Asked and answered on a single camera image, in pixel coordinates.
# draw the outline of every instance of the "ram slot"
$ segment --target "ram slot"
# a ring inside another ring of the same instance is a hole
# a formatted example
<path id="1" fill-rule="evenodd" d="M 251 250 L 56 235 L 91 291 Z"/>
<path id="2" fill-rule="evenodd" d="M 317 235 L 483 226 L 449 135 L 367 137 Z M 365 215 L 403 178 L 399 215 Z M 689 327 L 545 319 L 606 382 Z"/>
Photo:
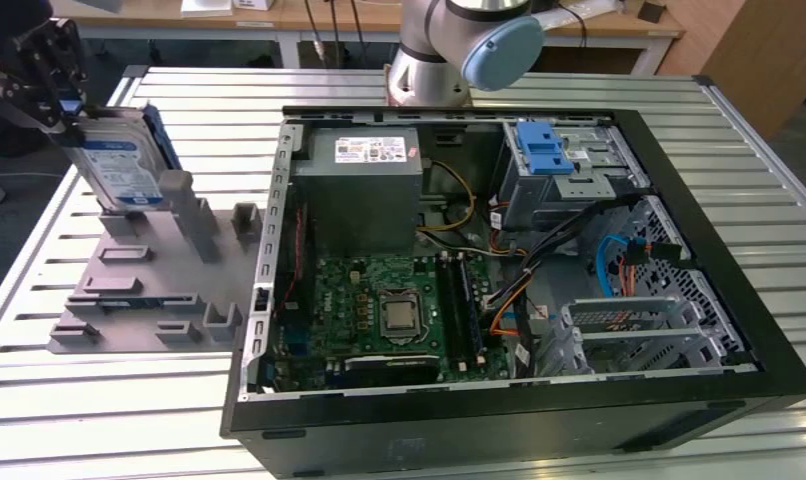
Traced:
<path id="1" fill-rule="evenodd" d="M 486 363 L 486 357 L 483 357 L 483 337 L 481 336 L 481 326 L 478 324 L 478 306 L 474 300 L 474 289 L 477 285 L 471 280 L 471 274 L 469 273 L 469 263 L 466 257 L 458 259 L 457 270 L 462 285 L 462 300 L 465 305 L 462 306 L 466 319 L 469 321 L 469 334 L 471 337 L 471 345 L 475 355 L 475 363 L 478 366 L 483 366 Z"/>
<path id="2" fill-rule="evenodd" d="M 474 360 L 474 344 L 465 307 L 463 281 L 459 275 L 459 260 L 447 254 L 437 256 L 437 284 L 439 288 L 439 308 L 445 329 L 445 346 L 449 363 L 461 372 L 467 371 Z"/>

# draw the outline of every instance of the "metal slats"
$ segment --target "metal slats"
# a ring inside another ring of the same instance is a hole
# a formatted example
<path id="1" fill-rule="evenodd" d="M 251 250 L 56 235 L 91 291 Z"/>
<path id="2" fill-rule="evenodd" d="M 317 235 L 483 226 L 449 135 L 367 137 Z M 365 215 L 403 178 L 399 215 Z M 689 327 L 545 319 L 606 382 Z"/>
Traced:
<path id="1" fill-rule="evenodd" d="M 381 72 L 153 68 L 138 83 L 127 101 L 162 108 L 182 164 L 217 209 L 238 201 L 266 205 L 281 106 L 383 104 Z M 475 92 L 474 98 L 483 106 L 637 108 L 645 114 L 806 363 L 806 209 L 698 85 L 686 78 L 534 74 L 511 89 Z M 243 448 L 218 436 L 227 353 L 58 356 L 44 350 L 103 231 L 87 192 L 79 182 L 3 313 L 0 478 L 271 479 Z M 741 457 L 748 454 L 750 461 Z M 722 472 L 782 478 L 793 469 L 806 478 L 806 400 L 670 452 L 442 473 L 681 480 Z"/>

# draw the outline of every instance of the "motherboard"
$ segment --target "motherboard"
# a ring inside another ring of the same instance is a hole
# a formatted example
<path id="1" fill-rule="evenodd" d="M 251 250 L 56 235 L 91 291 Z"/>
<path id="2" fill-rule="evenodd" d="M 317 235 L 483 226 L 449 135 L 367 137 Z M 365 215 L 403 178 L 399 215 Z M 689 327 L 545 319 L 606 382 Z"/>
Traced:
<path id="1" fill-rule="evenodd" d="M 311 324 L 285 327 L 282 388 L 349 387 L 350 370 L 375 386 L 395 371 L 422 383 L 418 367 L 431 382 L 437 370 L 442 382 L 509 378 L 505 348 L 478 324 L 490 291 L 479 255 L 319 259 Z"/>

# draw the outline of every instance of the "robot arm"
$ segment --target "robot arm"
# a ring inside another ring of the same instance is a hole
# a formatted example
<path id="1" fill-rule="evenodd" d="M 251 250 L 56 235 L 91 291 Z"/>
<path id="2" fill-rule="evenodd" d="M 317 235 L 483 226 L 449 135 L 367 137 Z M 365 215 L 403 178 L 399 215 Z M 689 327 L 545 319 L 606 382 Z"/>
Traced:
<path id="1" fill-rule="evenodd" d="M 458 106 L 469 84 L 506 88 L 537 61 L 543 31 L 531 0 L 407 0 L 389 72 L 397 105 Z"/>
<path id="2" fill-rule="evenodd" d="M 75 23 L 52 13 L 47 0 L 0 0 L 0 115 L 74 141 L 84 55 Z"/>

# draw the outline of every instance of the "green motherboard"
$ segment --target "green motherboard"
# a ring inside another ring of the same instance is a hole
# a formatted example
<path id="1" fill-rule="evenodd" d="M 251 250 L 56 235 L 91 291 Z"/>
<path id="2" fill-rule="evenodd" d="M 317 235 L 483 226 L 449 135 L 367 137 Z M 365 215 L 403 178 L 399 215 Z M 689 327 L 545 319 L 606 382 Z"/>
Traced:
<path id="1" fill-rule="evenodd" d="M 290 341 L 306 345 L 298 355 L 290 356 L 286 390 L 334 388 L 329 385 L 330 359 L 369 355 L 439 357 L 439 383 L 509 377 L 501 342 L 493 343 L 491 348 L 482 347 L 479 361 L 465 369 L 449 360 L 437 261 L 434 257 L 318 261 L 311 325 L 307 332 L 286 332 L 286 338 L 297 337 Z M 466 267 L 479 306 L 479 299 L 490 292 L 487 262 L 473 255 Z M 411 312 L 406 305 L 413 305 Z"/>

